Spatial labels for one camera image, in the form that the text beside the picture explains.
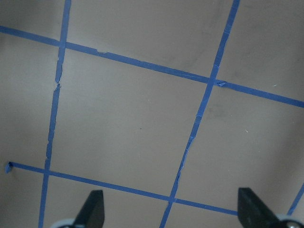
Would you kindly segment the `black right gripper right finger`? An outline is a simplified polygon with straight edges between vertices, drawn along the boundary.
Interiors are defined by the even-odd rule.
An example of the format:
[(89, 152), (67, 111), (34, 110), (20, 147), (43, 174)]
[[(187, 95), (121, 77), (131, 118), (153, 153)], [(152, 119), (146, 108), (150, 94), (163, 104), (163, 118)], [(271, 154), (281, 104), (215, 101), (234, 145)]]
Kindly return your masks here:
[(243, 228), (279, 228), (280, 219), (250, 189), (239, 188), (237, 217)]

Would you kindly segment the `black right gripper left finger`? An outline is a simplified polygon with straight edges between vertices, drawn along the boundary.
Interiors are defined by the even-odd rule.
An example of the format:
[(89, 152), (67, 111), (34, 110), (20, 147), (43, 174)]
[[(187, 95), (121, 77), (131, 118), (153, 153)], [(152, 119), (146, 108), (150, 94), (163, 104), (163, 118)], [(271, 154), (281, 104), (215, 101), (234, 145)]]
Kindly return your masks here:
[(76, 216), (74, 228), (102, 228), (105, 219), (104, 195), (102, 190), (90, 192)]

